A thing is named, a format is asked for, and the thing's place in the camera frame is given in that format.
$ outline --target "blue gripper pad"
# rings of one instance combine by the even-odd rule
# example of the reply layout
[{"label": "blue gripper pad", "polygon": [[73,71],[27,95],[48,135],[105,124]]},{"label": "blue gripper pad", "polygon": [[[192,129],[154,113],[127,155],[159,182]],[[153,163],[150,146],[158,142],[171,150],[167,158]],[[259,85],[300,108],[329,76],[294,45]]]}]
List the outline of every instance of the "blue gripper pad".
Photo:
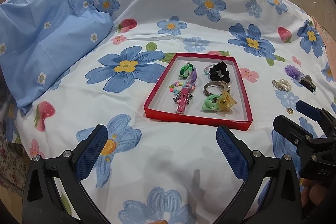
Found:
[{"label": "blue gripper pad", "polygon": [[232,138],[238,141],[229,129],[224,130],[223,127],[218,127],[216,132],[217,143],[236,177],[245,182],[249,176],[249,163]]},{"label": "blue gripper pad", "polygon": [[98,156],[104,148],[108,139],[108,132],[105,126],[98,125],[86,140],[81,141],[75,150],[74,154],[78,152],[78,159],[76,160],[75,177],[78,181],[86,179],[93,166],[95,165]]},{"label": "blue gripper pad", "polygon": [[303,115],[306,115],[307,117],[311,118],[314,121],[319,121],[322,118],[321,113],[318,109],[307,104],[304,101],[299,100],[296,103],[295,108],[298,112],[302,113]]}]

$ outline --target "human hand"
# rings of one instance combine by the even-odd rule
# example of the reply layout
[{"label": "human hand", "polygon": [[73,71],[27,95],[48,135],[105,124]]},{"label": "human hand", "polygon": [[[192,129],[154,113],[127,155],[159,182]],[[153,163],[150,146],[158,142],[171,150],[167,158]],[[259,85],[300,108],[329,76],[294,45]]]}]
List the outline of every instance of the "human hand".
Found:
[{"label": "human hand", "polygon": [[316,206],[320,205],[327,193],[327,188],[319,184],[312,186],[312,181],[308,179],[302,179],[302,186],[304,187],[301,193],[302,208],[307,205],[309,200],[311,200]]}]

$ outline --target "purple flower hair clip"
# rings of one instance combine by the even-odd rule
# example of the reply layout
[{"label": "purple flower hair clip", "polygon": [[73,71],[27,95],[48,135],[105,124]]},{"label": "purple flower hair clip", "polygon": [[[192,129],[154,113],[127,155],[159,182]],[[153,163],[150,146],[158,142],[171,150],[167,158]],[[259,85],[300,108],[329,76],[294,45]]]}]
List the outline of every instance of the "purple flower hair clip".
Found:
[{"label": "purple flower hair clip", "polygon": [[290,76],[293,79],[295,79],[296,81],[300,82],[300,80],[301,80],[301,72],[295,66],[287,65],[285,67],[285,71],[286,71],[286,74],[288,76]]}]

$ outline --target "black hair clip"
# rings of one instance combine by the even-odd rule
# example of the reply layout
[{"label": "black hair clip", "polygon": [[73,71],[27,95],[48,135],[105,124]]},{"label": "black hair clip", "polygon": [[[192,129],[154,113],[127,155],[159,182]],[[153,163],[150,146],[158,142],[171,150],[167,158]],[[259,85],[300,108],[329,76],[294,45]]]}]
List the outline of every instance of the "black hair clip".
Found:
[{"label": "black hair clip", "polygon": [[212,68],[209,69],[210,79],[214,82],[224,81],[226,83],[229,83],[230,73],[226,69],[227,65],[223,61],[214,65]]},{"label": "black hair clip", "polygon": [[302,77],[299,83],[311,92],[316,90],[316,86],[311,82],[311,77],[309,75]]}]

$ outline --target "bead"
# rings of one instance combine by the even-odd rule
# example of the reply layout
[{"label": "bead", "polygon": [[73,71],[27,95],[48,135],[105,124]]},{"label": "bead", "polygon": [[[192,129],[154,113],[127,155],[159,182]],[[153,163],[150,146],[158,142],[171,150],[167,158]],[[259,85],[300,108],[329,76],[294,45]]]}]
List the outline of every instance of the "bead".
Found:
[{"label": "bead", "polygon": [[281,79],[281,80],[273,80],[272,84],[274,87],[276,87],[279,90],[283,90],[286,92],[289,92],[292,88],[292,85],[285,79]]}]

